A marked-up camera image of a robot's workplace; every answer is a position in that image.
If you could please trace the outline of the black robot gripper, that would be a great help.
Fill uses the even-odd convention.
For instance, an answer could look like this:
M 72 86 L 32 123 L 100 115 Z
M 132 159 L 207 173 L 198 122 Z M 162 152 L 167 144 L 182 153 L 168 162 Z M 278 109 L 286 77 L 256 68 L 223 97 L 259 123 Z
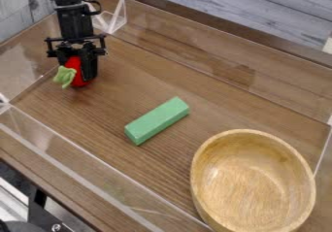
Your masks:
M 98 56 L 106 54 L 106 36 L 96 34 L 92 18 L 102 14 L 100 10 L 91 10 L 88 4 L 59 6 L 56 8 L 62 36 L 48 37 L 47 55 L 58 57 L 62 66 L 72 55 L 87 50 L 82 55 L 83 79 L 88 82 L 98 76 Z

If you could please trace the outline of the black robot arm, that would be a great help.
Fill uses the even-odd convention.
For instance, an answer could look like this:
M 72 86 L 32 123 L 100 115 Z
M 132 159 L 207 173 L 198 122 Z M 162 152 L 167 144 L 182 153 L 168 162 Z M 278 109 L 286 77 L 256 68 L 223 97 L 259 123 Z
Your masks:
M 100 6 L 95 0 L 52 0 L 62 36 L 47 38 L 47 55 L 60 63 L 55 82 L 63 87 L 82 87 L 98 77 L 99 57 L 107 54 L 106 35 L 96 34 L 92 18 L 102 9 L 92 10 L 90 5 Z

